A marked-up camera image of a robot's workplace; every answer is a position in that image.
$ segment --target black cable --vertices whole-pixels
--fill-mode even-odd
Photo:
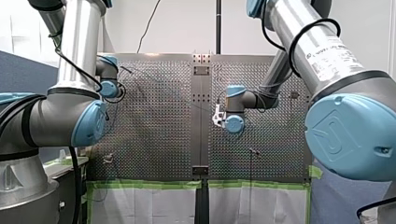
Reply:
[[[308,32],[308,31],[311,30],[313,27],[315,27],[315,26],[317,26],[317,25],[319,25],[320,23],[323,23],[323,22],[332,23],[332,24],[335,26],[335,28],[337,29],[337,36],[340,36],[340,35],[341,35],[341,26],[340,26],[340,24],[339,24],[336,20],[333,20],[333,19],[330,19],[330,18],[322,18],[322,19],[319,19],[319,20],[317,20],[317,21],[314,21],[314,22],[312,22],[312,23],[307,24],[307,25],[300,31],[300,33],[298,33],[297,36],[294,37],[293,41],[291,42],[290,50],[289,50],[289,64],[290,64],[290,68],[291,68],[291,71],[293,71],[293,73],[294,73],[297,77],[301,77],[301,75],[300,75],[300,73],[297,71],[297,68],[294,66],[293,55],[294,55],[295,49],[297,48],[298,41],[300,40],[300,38],[301,38],[306,32]]]
[[[153,81],[155,81],[156,83],[161,83],[161,81],[155,79],[154,77],[152,77],[152,76],[151,76],[150,74],[148,74],[147,72],[144,72],[144,71],[142,71],[142,70],[140,70],[140,69],[137,69],[137,68],[135,68],[135,67],[129,67],[129,68],[131,68],[131,69],[128,69],[128,68],[126,68],[126,67],[124,67],[124,66],[120,66],[120,68],[124,69],[124,70],[127,71],[129,74],[132,74],[132,73],[133,73],[133,72],[131,71],[131,69],[133,69],[133,70],[135,70],[135,71],[137,71],[137,72],[139,72],[139,73],[145,75],[145,77],[148,77],[150,80],[153,80]],[[177,94],[176,92],[174,92],[174,90],[172,90],[171,88],[166,87],[166,89],[168,89],[170,92],[172,92],[172,93],[174,94],[175,98],[176,98],[176,96],[178,96],[178,94]],[[188,104],[188,105],[197,107],[197,108],[199,108],[199,109],[201,109],[201,110],[203,110],[203,111],[206,111],[206,112],[209,113],[209,114],[212,114],[212,111],[211,111],[211,110],[202,108],[202,107],[200,107],[200,106],[198,106],[198,105],[195,105],[195,104],[192,104],[190,101],[187,101],[186,99],[184,99],[184,98],[181,97],[181,96],[179,96],[178,98],[179,98],[181,101],[183,101],[184,103]]]
[[[154,8],[154,10],[152,11],[151,17],[150,17],[149,20],[148,20],[148,25],[146,26],[146,31],[145,31],[145,33],[143,33],[142,37],[140,37],[139,48],[137,48],[137,53],[140,52],[140,48],[142,47],[143,39],[145,38],[146,34],[148,33],[149,25],[151,24],[151,20],[152,20],[152,18],[154,17],[155,11],[157,11],[157,7],[158,7],[158,5],[160,4],[160,2],[161,2],[161,0],[158,0],[157,4],[155,4],[155,8]]]
[[[86,71],[82,70],[75,63],[73,63],[70,59],[68,59],[66,56],[64,56],[64,54],[62,53],[62,51],[59,48],[56,48],[55,52],[59,55],[59,57],[61,57],[62,59],[67,61],[70,65],[72,65],[80,74],[82,74],[84,77],[87,77],[90,80],[92,80],[94,83],[96,83],[96,85],[98,85],[98,87],[99,87],[99,89],[96,90],[97,92],[102,90],[103,87],[102,87],[102,84],[100,83],[100,81],[98,81],[95,77],[88,74]]]
[[[72,158],[73,170],[74,170],[74,178],[75,178],[75,209],[73,214],[73,222],[72,224],[78,224],[78,216],[79,216],[79,208],[81,207],[81,176],[78,169],[78,157],[75,149],[73,147],[69,147],[70,156]]]
[[[0,138],[7,125],[28,105],[35,104],[39,100],[45,99],[43,95],[29,95],[10,104],[0,113]]]
[[[109,60],[107,57],[105,57],[103,55],[96,55],[96,56],[101,58],[101,59],[106,60],[108,63],[110,63],[111,65],[113,65],[116,68],[117,73],[119,72],[119,67],[115,63],[111,62],[111,60]]]
[[[278,45],[274,40],[272,40],[270,38],[270,36],[267,34],[267,29],[265,28],[265,13],[266,13],[266,9],[267,9],[267,0],[264,0],[264,3],[262,4],[262,33],[264,34],[265,39],[270,42],[270,44],[272,44],[274,47],[276,47],[277,49],[283,50],[285,51],[285,48]]]
[[[362,214],[364,211],[370,210],[370,209],[375,208],[375,207],[387,205],[387,204],[389,204],[389,203],[396,203],[396,197],[394,197],[394,198],[389,198],[389,199],[386,199],[386,200],[382,200],[382,201],[379,201],[379,202],[376,202],[376,203],[367,204],[367,205],[361,207],[360,209],[358,209],[358,211],[356,211],[356,216],[357,216],[358,218],[361,218],[361,214]]]
[[[105,98],[105,101],[106,101],[106,102],[108,102],[109,104],[115,105],[115,104],[118,104],[119,102],[121,102],[121,101],[125,98],[125,95],[126,95],[126,87],[125,87],[122,83],[120,83],[120,82],[119,82],[119,87],[122,89],[122,90],[121,90],[122,93],[121,93],[120,99],[117,100],[117,101],[109,101],[107,98]]]

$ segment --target metal frame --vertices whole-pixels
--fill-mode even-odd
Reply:
[[[207,180],[209,179],[227,179],[218,176],[211,176],[206,174],[193,174],[193,167],[196,170],[207,170],[210,174],[213,174],[211,171],[212,167],[211,161],[209,158],[211,148],[211,132],[212,132],[212,122],[211,116],[213,114],[213,104],[216,101],[217,96],[213,95],[214,90],[218,88],[218,86],[212,86],[215,84],[214,79],[216,78],[213,74],[214,72],[214,64],[216,63],[263,63],[270,64],[273,60],[272,56],[224,56],[224,55],[208,55],[208,54],[108,54],[110,56],[117,57],[120,61],[120,64],[123,65],[124,63],[143,63],[143,62],[172,62],[172,63],[179,63],[183,62],[186,66],[190,68],[189,72],[186,71],[186,76],[190,76],[190,97],[186,104],[190,104],[190,159],[191,164],[190,168],[186,172],[190,174],[185,174],[184,177],[150,177],[146,176],[145,179],[147,180],[158,180],[158,181],[172,181],[172,180],[192,180],[192,179],[200,179],[200,180]],[[205,73],[205,68],[208,67],[208,73]],[[294,77],[292,81],[299,81],[297,77]],[[252,83],[255,85],[259,85],[260,82],[256,83],[256,80],[251,80]],[[304,97],[307,97],[305,94],[307,93],[306,90],[298,90],[298,92],[303,92]],[[307,104],[304,105],[302,110],[307,109]],[[274,112],[270,112],[271,116],[276,116]],[[112,136],[115,137],[120,135],[120,133],[113,134]],[[301,140],[304,141],[304,133],[301,135]],[[114,148],[100,148],[96,151],[97,158],[93,160],[94,166],[103,166],[102,159],[104,155],[110,153]],[[309,149],[306,147],[302,149],[304,151],[304,161],[300,161],[300,163],[305,164],[305,170],[302,172],[301,176],[298,177],[280,177],[280,178],[273,178],[273,177],[263,177],[259,178],[257,176],[253,176],[254,179],[257,180],[271,180],[271,181],[278,181],[278,182],[295,182],[295,183],[302,183],[309,181],[309,170],[308,165],[311,164],[311,154]],[[114,175],[114,172],[109,172],[108,168],[104,169],[102,167],[102,174],[108,175],[111,173]],[[244,177],[245,175],[235,175],[233,179],[239,179]]]

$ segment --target metal bracket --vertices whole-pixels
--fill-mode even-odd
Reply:
[[[192,174],[193,175],[208,175],[209,167],[208,166],[192,166]]]
[[[195,76],[209,76],[209,66],[194,66]]]

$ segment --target vertical metal pole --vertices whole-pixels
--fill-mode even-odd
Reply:
[[[221,54],[221,0],[216,0],[216,54]]]

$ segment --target wire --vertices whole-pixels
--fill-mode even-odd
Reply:
[[[301,77],[300,73],[297,71],[297,68],[294,65],[294,60],[293,60],[293,55],[294,55],[294,51],[297,48],[297,44],[298,41],[300,40],[300,38],[308,31],[310,31],[312,28],[314,28],[315,26],[323,23],[323,22],[329,22],[332,23],[335,28],[337,29],[337,36],[341,35],[341,26],[340,24],[333,19],[330,18],[323,18],[323,19],[319,19],[317,21],[314,21],[312,23],[307,24],[301,31],[299,34],[297,34],[297,36],[294,37],[294,39],[291,41],[291,45],[290,45],[290,50],[289,50],[289,64],[290,64],[290,68],[291,71],[293,71],[293,73],[297,76],[297,77]]]
[[[106,179],[105,185],[108,185],[108,182],[110,181],[110,177],[108,177]],[[101,199],[94,199],[94,198],[87,198],[87,197],[82,197],[83,199],[87,200],[87,201],[92,201],[92,202],[96,202],[96,203],[102,203],[105,201],[105,199],[107,198],[107,194],[108,194],[108,188],[105,190],[105,196],[103,196],[103,198]]]
[[[124,98],[125,98],[125,95],[126,95],[126,88],[125,88],[125,86],[122,84],[122,83],[120,83],[119,82],[119,88],[122,88],[122,93],[121,93],[121,97],[120,97],[120,99],[119,100],[117,100],[117,101],[109,101],[107,98],[105,98],[105,101],[106,102],[108,102],[109,104],[113,104],[113,105],[116,105],[116,104],[118,104],[119,102],[121,102]]]
[[[17,116],[24,108],[31,104],[35,104],[37,101],[46,99],[46,96],[43,95],[29,95],[21,98],[18,101],[13,102],[8,105],[1,113],[0,113],[0,138],[3,134],[4,129],[7,125],[12,121],[15,116]]]
[[[143,33],[142,37],[140,37],[139,48],[137,48],[137,53],[140,52],[140,48],[142,47],[143,39],[145,38],[146,34],[148,33],[149,25],[151,24],[151,20],[154,17],[155,11],[157,11],[157,7],[160,4],[160,2],[161,2],[161,0],[158,0],[157,4],[155,4],[154,10],[151,13],[151,17],[148,20],[148,25],[146,26],[146,31],[145,31],[145,33]]]
[[[90,74],[88,74],[86,71],[82,70],[80,67],[78,67],[75,63],[73,63],[70,59],[68,59],[66,56],[64,56],[64,54],[62,53],[62,51],[59,48],[55,49],[55,52],[59,55],[59,57],[61,57],[62,59],[64,59],[65,61],[67,61],[70,65],[72,65],[80,74],[82,74],[84,77],[87,77],[88,79],[92,80],[94,83],[96,83],[96,85],[98,85],[98,89],[96,90],[97,92],[102,90],[102,84],[93,76],[91,76]]]
[[[266,9],[267,9],[267,0],[264,0],[264,3],[262,4],[262,33],[264,34],[265,39],[270,42],[274,47],[277,49],[285,51],[285,48],[278,45],[274,40],[270,38],[270,36],[267,34],[267,28],[265,28],[265,14],[266,14]]]
[[[78,224],[78,216],[79,216],[79,208],[81,207],[81,176],[78,169],[78,157],[75,149],[73,147],[69,147],[70,156],[72,157],[73,170],[74,170],[74,178],[75,178],[75,209],[73,214],[73,224]]]
[[[99,57],[99,58],[101,58],[101,59],[104,59],[105,61],[107,61],[108,63],[110,63],[111,65],[113,65],[114,68],[116,68],[117,73],[119,72],[119,67],[118,67],[115,63],[111,62],[111,60],[109,60],[107,57],[105,57],[105,56],[103,56],[103,55],[96,55],[96,56]]]
[[[155,81],[155,82],[157,82],[157,83],[161,83],[161,81],[155,79],[154,77],[152,77],[152,76],[151,76],[150,74],[148,74],[147,72],[144,72],[144,71],[142,71],[142,70],[140,70],[140,69],[137,69],[137,68],[135,68],[135,67],[128,67],[128,68],[126,68],[125,66],[120,66],[120,68],[124,69],[124,70],[127,71],[129,74],[132,74],[132,73],[133,73],[133,71],[131,71],[131,69],[133,69],[133,70],[135,70],[135,71],[137,71],[137,72],[139,72],[139,73],[145,75],[145,77],[148,77],[149,79],[151,79],[151,80],[153,80],[153,81]],[[191,103],[190,101],[185,100],[184,98],[182,98],[181,96],[179,96],[179,94],[177,94],[176,92],[174,92],[174,90],[172,90],[171,88],[166,87],[166,89],[168,89],[170,92],[172,92],[174,96],[178,96],[178,98],[179,98],[181,101],[183,101],[184,103],[186,103],[186,104],[188,104],[188,105],[191,105],[191,106],[194,106],[194,107],[197,107],[197,108],[199,108],[199,109],[201,109],[201,110],[204,110],[204,111],[206,111],[206,112],[209,113],[209,114],[212,114],[212,111],[211,111],[211,110],[208,110],[208,109],[206,109],[206,108],[200,107],[200,106],[198,106],[198,105],[195,105],[195,104]]]
[[[264,107],[263,110],[260,110],[259,108],[257,108],[257,111],[259,111],[259,113],[261,113],[261,114],[265,113],[265,111],[267,111],[267,106],[265,104],[265,101],[262,99],[262,96],[259,93],[257,93],[256,91],[251,91],[251,92],[253,94],[255,94],[257,98],[260,99],[260,101],[262,102],[262,106]]]

